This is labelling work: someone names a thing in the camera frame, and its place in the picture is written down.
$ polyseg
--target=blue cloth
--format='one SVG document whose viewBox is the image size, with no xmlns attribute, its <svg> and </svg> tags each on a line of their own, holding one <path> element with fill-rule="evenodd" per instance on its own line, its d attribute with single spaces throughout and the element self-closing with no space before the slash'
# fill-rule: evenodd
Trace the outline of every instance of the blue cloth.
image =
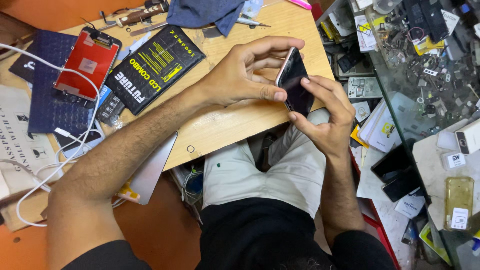
<svg viewBox="0 0 480 270">
<path fill-rule="evenodd" d="M 171 0 L 167 23 L 182 27 L 201 27 L 215 23 L 227 36 L 237 21 L 245 0 Z"/>
</svg>

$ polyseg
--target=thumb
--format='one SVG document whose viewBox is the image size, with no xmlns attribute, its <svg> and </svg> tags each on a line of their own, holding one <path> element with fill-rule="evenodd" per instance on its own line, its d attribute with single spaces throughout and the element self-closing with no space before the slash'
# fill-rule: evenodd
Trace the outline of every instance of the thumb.
<svg viewBox="0 0 480 270">
<path fill-rule="evenodd" d="M 287 92 L 280 87 L 257 82 L 250 82 L 247 98 L 265 99 L 270 101 L 284 102 L 287 100 Z"/>
<path fill-rule="evenodd" d="M 298 130 L 302 131 L 307 137 L 311 138 L 317 127 L 316 125 L 308 121 L 307 118 L 305 118 L 305 116 L 303 116 L 301 113 L 295 111 L 289 112 L 288 118 L 293 122 Z"/>
</svg>

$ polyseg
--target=wooden screwdriver handle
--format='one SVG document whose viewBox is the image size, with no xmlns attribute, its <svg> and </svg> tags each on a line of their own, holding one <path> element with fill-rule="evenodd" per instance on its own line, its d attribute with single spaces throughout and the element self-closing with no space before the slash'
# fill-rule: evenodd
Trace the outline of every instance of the wooden screwdriver handle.
<svg viewBox="0 0 480 270">
<path fill-rule="evenodd" d="M 162 7 L 162 5 L 160 4 L 160 5 L 153 6 L 149 9 L 144 9 L 144 10 L 132 12 L 125 17 L 118 18 L 115 21 L 117 22 L 118 26 L 124 27 L 125 25 L 137 23 L 137 22 L 139 22 L 139 21 L 141 21 L 141 20 L 143 20 L 147 17 L 157 15 L 159 13 L 164 13 L 164 12 L 165 12 L 165 10 Z"/>
</svg>

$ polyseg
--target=red lcd back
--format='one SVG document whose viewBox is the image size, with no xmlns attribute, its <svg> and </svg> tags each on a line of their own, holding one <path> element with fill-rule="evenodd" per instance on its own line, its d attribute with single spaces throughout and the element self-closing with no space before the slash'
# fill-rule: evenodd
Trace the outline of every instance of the red lcd back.
<svg viewBox="0 0 480 270">
<path fill-rule="evenodd" d="M 120 46 L 119 40 L 90 27 L 84 27 L 64 67 L 85 75 L 100 89 Z M 73 72 L 61 72 L 55 89 L 91 101 L 94 101 L 96 97 L 93 86 Z"/>
</svg>

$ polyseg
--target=white pants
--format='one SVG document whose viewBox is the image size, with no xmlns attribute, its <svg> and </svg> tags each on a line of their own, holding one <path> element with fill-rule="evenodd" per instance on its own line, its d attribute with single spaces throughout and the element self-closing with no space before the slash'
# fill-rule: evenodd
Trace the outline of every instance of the white pants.
<svg viewBox="0 0 480 270">
<path fill-rule="evenodd" d="M 325 108 L 310 112 L 307 119 L 328 122 Z M 293 124 L 268 150 L 268 172 L 255 167 L 247 140 L 208 154 L 204 169 L 204 205 L 224 204 L 244 198 L 272 198 L 310 214 L 320 205 L 325 156 Z"/>
</svg>

